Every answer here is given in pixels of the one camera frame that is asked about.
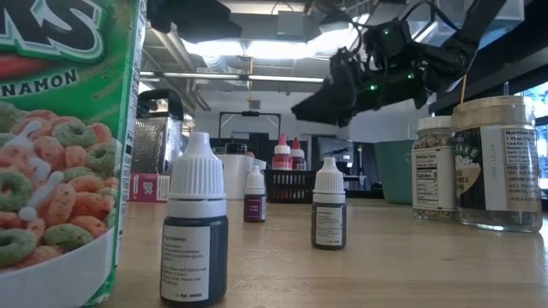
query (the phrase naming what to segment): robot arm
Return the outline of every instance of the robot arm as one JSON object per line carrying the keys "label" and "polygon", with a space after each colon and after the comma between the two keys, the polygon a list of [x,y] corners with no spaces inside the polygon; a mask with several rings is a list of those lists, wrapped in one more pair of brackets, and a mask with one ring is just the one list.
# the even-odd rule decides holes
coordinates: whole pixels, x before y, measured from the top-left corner
{"label": "robot arm", "polygon": [[[356,114],[412,98],[422,107],[428,92],[453,90],[469,70],[486,29],[505,0],[475,0],[458,29],[440,47],[416,43],[406,21],[370,27],[366,62],[345,48],[330,59],[332,80],[292,108],[298,120],[345,127]],[[370,69],[374,58],[377,71]]]}

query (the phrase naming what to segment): green cereal box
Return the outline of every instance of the green cereal box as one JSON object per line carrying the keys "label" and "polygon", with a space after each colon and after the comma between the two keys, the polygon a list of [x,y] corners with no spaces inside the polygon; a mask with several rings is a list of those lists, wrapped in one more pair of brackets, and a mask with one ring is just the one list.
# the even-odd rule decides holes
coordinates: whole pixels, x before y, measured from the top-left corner
{"label": "green cereal box", "polygon": [[0,1],[0,307],[108,298],[146,0]]}

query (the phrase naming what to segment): wire basket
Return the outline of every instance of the wire basket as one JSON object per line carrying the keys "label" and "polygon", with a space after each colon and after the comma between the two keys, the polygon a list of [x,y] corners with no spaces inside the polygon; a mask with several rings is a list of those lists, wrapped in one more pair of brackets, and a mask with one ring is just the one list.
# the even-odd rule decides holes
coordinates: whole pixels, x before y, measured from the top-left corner
{"label": "wire basket", "polygon": [[265,170],[266,195],[272,203],[311,204],[315,171]]}

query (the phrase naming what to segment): table surface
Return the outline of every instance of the table surface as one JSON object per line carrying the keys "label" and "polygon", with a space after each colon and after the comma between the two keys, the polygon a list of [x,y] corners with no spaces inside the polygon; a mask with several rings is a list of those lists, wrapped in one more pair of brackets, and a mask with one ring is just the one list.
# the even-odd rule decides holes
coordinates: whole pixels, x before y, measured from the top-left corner
{"label": "table surface", "polygon": [[[348,200],[348,244],[331,252],[311,247],[310,204],[268,204],[259,224],[242,212],[229,203],[228,290],[215,307],[548,307],[548,228],[499,233]],[[129,206],[116,285],[101,308],[162,306],[165,216],[165,204]]]}

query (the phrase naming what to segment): small dropper bottle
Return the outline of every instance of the small dropper bottle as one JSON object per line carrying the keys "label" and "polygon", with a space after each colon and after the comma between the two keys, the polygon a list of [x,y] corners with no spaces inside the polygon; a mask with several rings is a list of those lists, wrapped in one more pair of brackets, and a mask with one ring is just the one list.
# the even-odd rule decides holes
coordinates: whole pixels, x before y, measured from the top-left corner
{"label": "small dropper bottle", "polygon": [[190,133],[173,164],[162,236],[160,296],[169,307],[214,305],[226,293],[229,220],[223,163],[208,133]]}
{"label": "small dropper bottle", "polygon": [[312,205],[312,246],[340,250],[346,246],[346,196],[343,173],[327,157],[316,173]]}
{"label": "small dropper bottle", "polygon": [[246,195],[243,199],[243,221],[264,222],[266,220],[265,177],[259,166],[252,166],[247,175]]}

